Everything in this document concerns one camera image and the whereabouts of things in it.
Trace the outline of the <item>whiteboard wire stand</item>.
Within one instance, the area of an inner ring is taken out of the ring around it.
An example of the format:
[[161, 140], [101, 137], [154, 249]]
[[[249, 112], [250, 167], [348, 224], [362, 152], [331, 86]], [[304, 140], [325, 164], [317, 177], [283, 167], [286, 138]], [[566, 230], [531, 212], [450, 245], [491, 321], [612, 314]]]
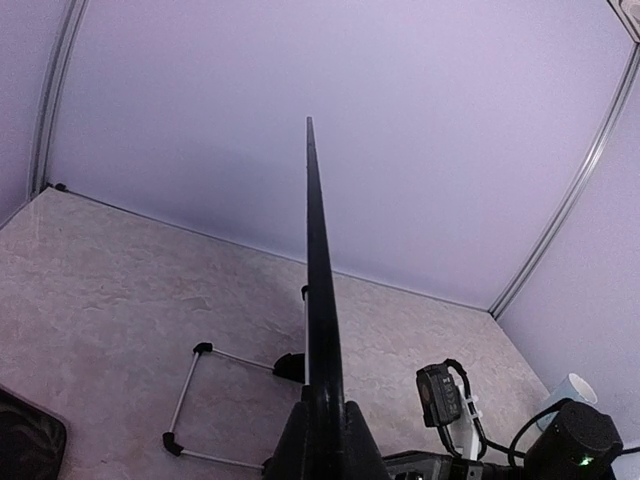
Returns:
[[146, 414], [183, 453], [156, 446], [138, 479], [254, 479], [300, 392], [270, 373], [304, 343], [297, 289], [276, 283], [177, 293], [157, 309]]

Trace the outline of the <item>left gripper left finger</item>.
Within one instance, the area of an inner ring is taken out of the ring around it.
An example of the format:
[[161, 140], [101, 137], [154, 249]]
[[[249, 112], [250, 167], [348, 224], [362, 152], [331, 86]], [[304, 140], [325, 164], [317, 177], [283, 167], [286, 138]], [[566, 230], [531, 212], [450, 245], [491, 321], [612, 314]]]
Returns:
[[308, 433], [308, 406], [299, 401], [288, 417], [273, 455], [264, 464], [262, 478], [266, 480], [304, 479]]

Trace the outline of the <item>white whiteboard black frame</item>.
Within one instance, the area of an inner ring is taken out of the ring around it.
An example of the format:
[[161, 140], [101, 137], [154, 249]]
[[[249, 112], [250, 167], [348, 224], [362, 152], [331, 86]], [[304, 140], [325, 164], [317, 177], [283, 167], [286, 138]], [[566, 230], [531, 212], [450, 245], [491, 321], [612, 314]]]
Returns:
[[340, 334], [322, 187], [311, 117], [306, 118], [307, 162], [307, 385], [312, 479], [343, 479], [346, 473]]

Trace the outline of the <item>left aluminium corner post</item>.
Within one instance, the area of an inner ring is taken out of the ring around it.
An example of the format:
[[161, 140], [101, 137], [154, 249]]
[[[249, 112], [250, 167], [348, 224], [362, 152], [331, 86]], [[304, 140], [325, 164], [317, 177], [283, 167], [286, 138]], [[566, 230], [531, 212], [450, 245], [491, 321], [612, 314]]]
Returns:
[[53, 145], [58, 107], [74, 44], [88, 4], [87, 0], [66, 1], [64, 4], [65, 9], [48, 58], [38, 104], [27, 183], [29, 200], [46, 189], [48, 159]]

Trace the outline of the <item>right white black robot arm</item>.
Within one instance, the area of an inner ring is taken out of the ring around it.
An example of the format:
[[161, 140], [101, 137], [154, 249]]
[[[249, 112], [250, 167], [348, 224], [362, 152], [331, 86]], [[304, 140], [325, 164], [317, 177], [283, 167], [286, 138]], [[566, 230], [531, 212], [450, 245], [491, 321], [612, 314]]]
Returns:
[[612, 464], [625, 454], [609, 415], [589, 404], [562, 399], [540, 414], [554, 419], [526, 452], [515, 460], [514, 437], [508, 463], [497, 465], [449, 455], [407, 451], [384, 458], [393, 479], [613, 479]]

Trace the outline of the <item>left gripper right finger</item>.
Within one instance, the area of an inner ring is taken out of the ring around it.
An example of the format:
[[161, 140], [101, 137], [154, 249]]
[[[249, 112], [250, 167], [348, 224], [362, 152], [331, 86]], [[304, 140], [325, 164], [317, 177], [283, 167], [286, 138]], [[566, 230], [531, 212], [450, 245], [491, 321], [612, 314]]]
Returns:
[[389, 480], [390, 475], [358, 404], [348, 401], [345, 408], [344, 479]]

